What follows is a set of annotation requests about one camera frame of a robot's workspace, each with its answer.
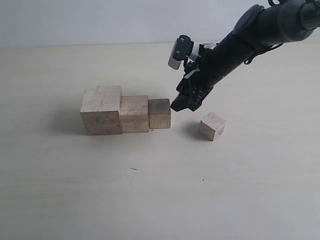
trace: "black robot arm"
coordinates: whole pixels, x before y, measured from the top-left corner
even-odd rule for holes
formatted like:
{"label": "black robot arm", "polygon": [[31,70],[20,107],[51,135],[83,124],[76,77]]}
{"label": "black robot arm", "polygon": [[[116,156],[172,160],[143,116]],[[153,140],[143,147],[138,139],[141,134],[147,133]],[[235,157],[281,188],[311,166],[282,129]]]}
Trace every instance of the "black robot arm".
{"label": "black robot arm", "polygon": [[169,66],[184,62],[184,76],[171,108],[197,110],[214,86],[241,64],[285,43],[303,41],[320,27],[320,3],[315,0],[280,0],[270,7],[252,6],[234,29],[213,49],[181,35],[175,42]]}

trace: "white wall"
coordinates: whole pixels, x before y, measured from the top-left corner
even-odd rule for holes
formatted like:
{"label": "white wall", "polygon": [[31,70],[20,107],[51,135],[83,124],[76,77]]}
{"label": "white wall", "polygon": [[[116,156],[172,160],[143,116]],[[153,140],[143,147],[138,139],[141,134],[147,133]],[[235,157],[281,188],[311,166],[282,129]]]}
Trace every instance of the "white wall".
{"label": "white wall", "polygon": [[0,47],[216,40],[254,4],[268,1],[0,0]]}

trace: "table surface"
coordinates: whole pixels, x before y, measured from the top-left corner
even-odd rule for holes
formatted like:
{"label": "table surface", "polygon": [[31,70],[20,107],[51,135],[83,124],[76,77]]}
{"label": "table surface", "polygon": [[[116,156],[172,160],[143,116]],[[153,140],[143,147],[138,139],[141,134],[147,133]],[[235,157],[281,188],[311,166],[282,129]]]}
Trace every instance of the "table surface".
{"label": "table surface", "polygon": [[319,240],[319,45],[240,66],[171,129],[108,136],[86,136],[85,87],[172,101],[172,44],[0,48],[0,239]]}

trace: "wooden block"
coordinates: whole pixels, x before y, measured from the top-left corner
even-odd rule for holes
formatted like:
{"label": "wooden block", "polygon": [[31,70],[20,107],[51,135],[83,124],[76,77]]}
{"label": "wooden block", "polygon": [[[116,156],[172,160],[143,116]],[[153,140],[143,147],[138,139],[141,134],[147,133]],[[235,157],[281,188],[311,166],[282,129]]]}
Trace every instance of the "wooden block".
{"label": "wooden block", "polygon": [[169,99],[149,100],[149,128],[169,129],[171,127],[171,107]]}
{"label": "wooden block", "polygon": [[87,87],[80,115],[89,135],[122,134],[121,86]]}
{"label": "wooden block", "polygon": [[210,141],[216,140],[222,135],[226,126],[226,120],[217,114],[210,112],[200,122],[199,131]]}
{"label": "wooden block", "polygon": [[149,132],[148,96],[123,96],[120,119],[124,133]]}

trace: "wooden cube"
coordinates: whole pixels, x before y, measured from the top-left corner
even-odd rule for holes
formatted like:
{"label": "wooden cube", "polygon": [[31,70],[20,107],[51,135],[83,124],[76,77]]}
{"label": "wooden cube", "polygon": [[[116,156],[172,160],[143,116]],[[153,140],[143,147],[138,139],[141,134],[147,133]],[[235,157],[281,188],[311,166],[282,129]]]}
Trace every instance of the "wooden cube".
{"label": "wooden cube", "polygon": [[80,115],[89,135],[122,134],[121,86],[87,87]]}
{"label": "wooden cube", "polygon": [[148,96],[123,96],[120,119],[124,133],[149,132]]}
{"label": "wooden cube", "polygon": [[226,120],[222,119],[217,114],[210,112],[201,120],[199,131],[210,141],[214,141],[222,135],[225,126]]}
{"label": "wooden cube", "polygon": [[171,127],[171,107],[169,99],[149,100],[149,128],[169,129]]}

